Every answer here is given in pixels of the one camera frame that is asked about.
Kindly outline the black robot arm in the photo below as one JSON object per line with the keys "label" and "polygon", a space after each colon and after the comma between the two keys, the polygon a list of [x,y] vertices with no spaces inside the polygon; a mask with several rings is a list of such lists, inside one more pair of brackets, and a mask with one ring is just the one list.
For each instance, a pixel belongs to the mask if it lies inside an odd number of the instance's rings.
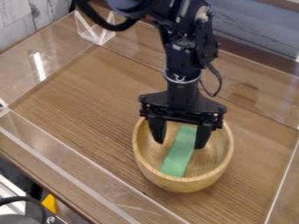
{"label": "black robot arm", "polygon": [[201,83],[201,70],[220,76],[212,65],[218,57],[220,42],[213,36],[210,5],[205,0],[105,0],[110,10],[125,18],[110,24],[92,7],[89,0],[73,0],[74,6],[101,28],[121,32],[149,17],[158,30],[165,66],[166,90],[138,96],[140,116],[148,121],[153,140],[165,138],[166,123],[196,126],[193,148],[205,146],[210,132],[222,127],[226,107],[212,98]]}

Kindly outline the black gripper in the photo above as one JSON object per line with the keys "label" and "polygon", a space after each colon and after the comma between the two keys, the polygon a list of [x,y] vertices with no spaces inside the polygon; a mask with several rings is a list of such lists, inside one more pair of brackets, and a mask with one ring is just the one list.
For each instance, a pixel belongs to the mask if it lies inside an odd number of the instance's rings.
{"label": "black gripper", "polygon": [[210,137],[210,131],[222,127],[226,107],[201,95],[194,85],[178,87],[168,85],[162,92],[141,94],[140,116],[148,117],[153,140],[164,143],[166,132],[165,120],[197,125],[193,148],[201,149]]}

